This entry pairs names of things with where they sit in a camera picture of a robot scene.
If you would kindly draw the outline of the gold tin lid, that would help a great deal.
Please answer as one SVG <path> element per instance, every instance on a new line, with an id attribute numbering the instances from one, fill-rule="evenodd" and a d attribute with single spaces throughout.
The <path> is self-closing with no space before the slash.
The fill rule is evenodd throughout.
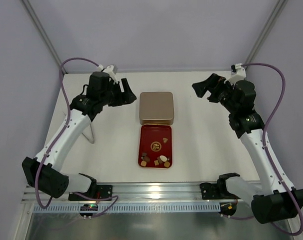
<path id="1" fill-rule="evenodd" d="M 139 96 L 139 120 L 173 121 L 174 96 L 170 91 L 142 92 Z"/>

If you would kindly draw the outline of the gold square tin box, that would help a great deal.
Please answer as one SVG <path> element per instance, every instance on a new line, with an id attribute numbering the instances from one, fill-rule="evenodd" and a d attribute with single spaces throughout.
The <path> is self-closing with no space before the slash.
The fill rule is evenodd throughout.
<path id="1" fill-rule="evenodd" d="M 174 122 L 174 118 L 169 118 L 169 119 L 160 119 L 160 118 L 147 119 L 147 118 L 142 118 L 139 121 L 140 121 L 141 125 L 169 125 L 169 126 L 171 126 Z"/>

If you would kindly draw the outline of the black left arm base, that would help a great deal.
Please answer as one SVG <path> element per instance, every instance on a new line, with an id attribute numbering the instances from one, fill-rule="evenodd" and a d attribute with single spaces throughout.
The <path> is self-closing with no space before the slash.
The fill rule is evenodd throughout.
<path id="1" fill-rule="evenodd" d="M 113 186 L 110 184 L 96 184 L 91 186 L 87 192 L 79 194 L 70 193 L 69 201 L 110 201 L 112 199 Z"/>

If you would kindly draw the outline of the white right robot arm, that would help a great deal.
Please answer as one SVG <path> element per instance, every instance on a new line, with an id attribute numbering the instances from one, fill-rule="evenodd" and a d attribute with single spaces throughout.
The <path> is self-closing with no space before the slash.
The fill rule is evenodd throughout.
<path id="1" fill-rule="evenodd" d="M 249 153 L 260 180 L 257 187 L 238 173 L 225 173 L 215 184 L 205 184 L 205 194 L 242 199 L 261 224 L 301 216 L 303 189 L 296 189 L 275 156 L 264 132 L 265 124 L 254 109 L 255 85 L 244 77 L 232 82 L 213 73 L 206 80 L 193 83 L 192 88 L 199 98 L 209 92 L 208 101 L 220 103 L 229 112 L 229 125 Z"/>

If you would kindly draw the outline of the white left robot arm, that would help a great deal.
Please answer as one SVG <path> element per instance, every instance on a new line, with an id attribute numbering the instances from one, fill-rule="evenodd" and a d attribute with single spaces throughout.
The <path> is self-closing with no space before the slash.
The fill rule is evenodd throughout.
<path id="1" fill-rule="evenodd" d="M 55 199 L 65 193 L 69 193 L 70 201 L 94 198 L 98 191 L 96 179 L 83 173 L 62 173 L 64 161 L 76 140 L 105 106 L 129 105 L 136 99 L 126 78 L 117 81 L 106 70 L 93 72 L 82 93 L 68 105 L 67 115 L 51 140 L 35 157 L 23 160 L 28 185 Z"/>

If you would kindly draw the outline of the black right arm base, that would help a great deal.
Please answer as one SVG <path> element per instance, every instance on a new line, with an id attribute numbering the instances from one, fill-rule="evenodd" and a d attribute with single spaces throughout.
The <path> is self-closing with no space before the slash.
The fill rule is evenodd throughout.
<path id="1" fill-rule="evenodd" d="M 199 185 L 202 200 L 231 200 L 234 196 L 226 187 L 217 183 L 203 182 Z"/>

